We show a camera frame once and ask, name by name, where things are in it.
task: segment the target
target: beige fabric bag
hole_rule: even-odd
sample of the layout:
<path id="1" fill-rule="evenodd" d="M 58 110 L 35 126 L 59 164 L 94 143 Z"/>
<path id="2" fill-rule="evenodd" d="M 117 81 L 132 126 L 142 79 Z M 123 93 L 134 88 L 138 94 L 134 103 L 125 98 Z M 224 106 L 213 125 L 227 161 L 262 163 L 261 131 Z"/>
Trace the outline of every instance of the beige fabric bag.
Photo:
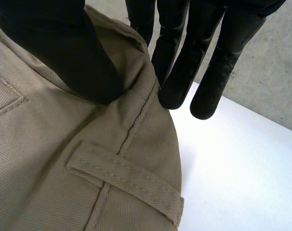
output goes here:
<path id="1" fill-rule="evenodd" d="M 125 80 L 109 106 L 74 95 L 0 29 L 0 231 L 177 230 L 177 136 L 147 47 L 86 11 Z"/>

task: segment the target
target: stitched seam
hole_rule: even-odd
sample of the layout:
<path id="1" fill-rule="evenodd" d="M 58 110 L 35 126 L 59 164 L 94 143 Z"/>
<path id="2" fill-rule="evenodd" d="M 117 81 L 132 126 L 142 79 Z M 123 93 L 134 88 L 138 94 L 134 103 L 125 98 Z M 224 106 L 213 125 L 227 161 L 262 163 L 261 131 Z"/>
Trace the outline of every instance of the stitched seam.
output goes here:
<path id="1" fill-rule="evenodd" d="M 93 164 L 91 164 L 91 163 L 89 163 L 89 162 L 87 162 L 87 161 L 83 161 L 82 159 L 79 159 L 79 158 L 74 158 L 74 159 L 76 159 L 76 160 L 78 160 L 78 161 L 80 161 L 80 162 L 82 162 L 82 163 L 84 163 L 84 164 L 87 164 L 87 165 L 90 165 L 90 166 L 92 166 L 92 167 L 95 167 L 96 169 L 98 169 L 98 170 L 100 170 L 100 171 L 102 171 L 102 172 L 105 172 L 105 173 L 109 174 L 110 176 L 112 176 L 112 177 L 114 177 L 114 178 L 117 178 L 117 179 L 119 179 L 119 180 L 121 180 L 121 181 L 123 181 L 123 182 L 125 182 L 125 183 L 127 183 L 127 184 L 129 184 L 129 185 L 131 185 L 131 186 L 136 187 L 136 188 L 139 189 L 139 190 L 142 190 L 143 192 L 149 194 L 150 196 L 152 196 L 153 198 L 155 198 L 156 200 L 158 200 L 159 202 L 161 202 L 163 205 L 169 207 L 169 208 L 170 208 L 175 214 L 177 214 L 177 215 L 176 215 L 176 216 L 177 216 L 177 220 L 179 219 L 179 216 L 178 216 L 178 215 L 179 215 L 179 212 L 176 212 L 176 210 L 175 210 L 173 207 L 171 207 L 171 206 L 168 205 L 167 203 L 163 202 L 160 198 L 154 196 L 152 193 L 148 192 L 147 190 L 143 189 L 142 187 L 137 186 L 137 185 L 135 185 L 135 184 L 133 184 L 133 183 L 131 183 L 131 182 L 128 182 L 127 180 L 125 180 L 125 179 L 123 179 L 123 178 L 121 178 L 121 177 L 118 177 L 118 176 L 116 176 L 115 174 L 110 173 L 110 172 L 108 172 L 108 171 L 106 171 L 106 170 L 104 170 L 104 169 L 102 169 L 102 168 L 100 168 L 100 167 L 98 167 L 98 166 L 96 166 L 96 165 L 93 165 Z"/>
<path id="2" fill-rule="evenodd" d="M 111 157 L 109 157 L 109 156 L 107 156 L 107 155 L 104 155 L 104 154 L 102 154 L 102 153 L 99 153 L 99 155 L 101 155 L 101 156 L 103 156 L 103 157 L 106 157 L 107 159 L 109 159 L 109 160 L 111 160 L 111 161 L 113 161 L 113 162 L 115 162 L 115 163 L 118 163 L 118 164 L 120 164 L 121 166 L 123 166 L 123 167 L 125 167 L 125 168 L 127 168 L 127 169 L 129 169 L 129 170 L 134 170 L 134 171 L 136 171 L 135 169 L 132 169 L 131 167 L 128 167 L 128 166 L 124 165 L 122 162 L 117 161 L 117 160 L 115 160 L 115 159 L 113 159 L 113 158 L 111 158 Z M 143 174 L 140 174 L 140 176 L 149 179 L 150 181 L 154 182 L 156 185 L 160 186 L 162 189 L 164 189 L 164 190 L 166 190 L 167 192 L 169 192 L 171 195 L 173 195 L 173 196 L 175 196 L 176 198 L 178 198 L 178 195 L 175 195 L 175 194 L 174 194 L 173 192 L 171 192 L 169 189 L 165 188 L 162 184 L 159 184 L 159 183 L 156 182 L 154 179 L 150 178 L 150 176 L 148 176 L 148 175 L 143 175 Z"/>
<path id="3" fill-rule="evenodd" d="M 22 103 L 27 102 L 27 101 L 28 101 L 28 99 L 27 99 L 27 98 L 24 98 L 24 99 L 23 99 L 20 103 L 18 103 L 17 105 L 11 106 L 11 107 L 8 108 L 6 111 L 0 113 L 0 117 L 3 116 L 4 114 L 6 114 L 7 112 L 9 112 L 10 110 L 12 110 L 12 109 L 14 109 L 14 108 L 20 106 Z"/>
<path id="4" fill-rule="evenodd" d="M 3 79 L 0 77 L 0 82 L 7 88 L 9 88 L 9 90 L 11 90 L 12 93 L 14 93 L 17 97 L 21 98 L 23 97 L 23 95 L 21 93 L 19 93 L 10 82 L 8 82 L 7 80 Z"/>

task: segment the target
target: gray concrete wall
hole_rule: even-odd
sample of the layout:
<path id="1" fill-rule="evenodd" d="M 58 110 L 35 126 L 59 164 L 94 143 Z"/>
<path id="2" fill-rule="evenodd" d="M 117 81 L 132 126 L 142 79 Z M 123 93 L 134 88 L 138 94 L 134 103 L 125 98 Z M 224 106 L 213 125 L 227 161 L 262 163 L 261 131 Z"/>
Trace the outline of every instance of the gray concrete wall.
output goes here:
<path id="1" fill-rule="evenodd" d="M 125 0 L 87 2 L 109 17 L 129 23 Z M 219 28 L 196 82 L 200 82 L 207 68 L 218 32 Z M 158 36 L 157 12 L 154 36 L 149 46 L 150 54 Z M 224 96 L 292 130 L 292 0 L 287 0 L 276 13 L 269 16 L 247 45 Z"/>

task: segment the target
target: gloved hand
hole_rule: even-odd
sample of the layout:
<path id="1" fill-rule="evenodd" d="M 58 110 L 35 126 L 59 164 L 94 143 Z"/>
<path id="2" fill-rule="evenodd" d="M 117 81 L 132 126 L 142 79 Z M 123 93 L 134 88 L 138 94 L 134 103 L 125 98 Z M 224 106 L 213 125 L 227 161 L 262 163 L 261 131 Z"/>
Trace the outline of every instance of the gloved hand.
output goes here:
<path id="1" fill-rule="evenodd" d="M 210 118 L 245 45 L 262 27 L 266 17 L 284 2 L 158 0 L 161 30 L 152 63 L 161 85 L 159 100 L 162 106 L 177 109 L 182 105 L 223 17 L 215 51 L 190 107 L 194 117 Z M 131 27 L 149 44 L 153 33 L 155 0 L 126 0 L 126 4 Z M 186 39 L 173 66 L 188 8 Z"/>
<path id="2" fill-rule="evenodd" d="M 108 104 L 123 92 L 83 10 L 85 0 L 0 0 L 0 28 L 78 95 Z"/>

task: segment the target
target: white table surface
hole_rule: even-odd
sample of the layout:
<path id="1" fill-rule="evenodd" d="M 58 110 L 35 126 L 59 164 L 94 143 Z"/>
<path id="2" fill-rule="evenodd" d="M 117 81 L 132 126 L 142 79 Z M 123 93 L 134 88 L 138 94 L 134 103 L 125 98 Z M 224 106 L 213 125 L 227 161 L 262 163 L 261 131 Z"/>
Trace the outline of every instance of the white table surface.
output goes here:
<path id="1" fill-rule="evenodd" d="M 209 120 L 171 111 L 183 168 L 179 231 L 292 231 L 292 131 L 222 98 Z"/>

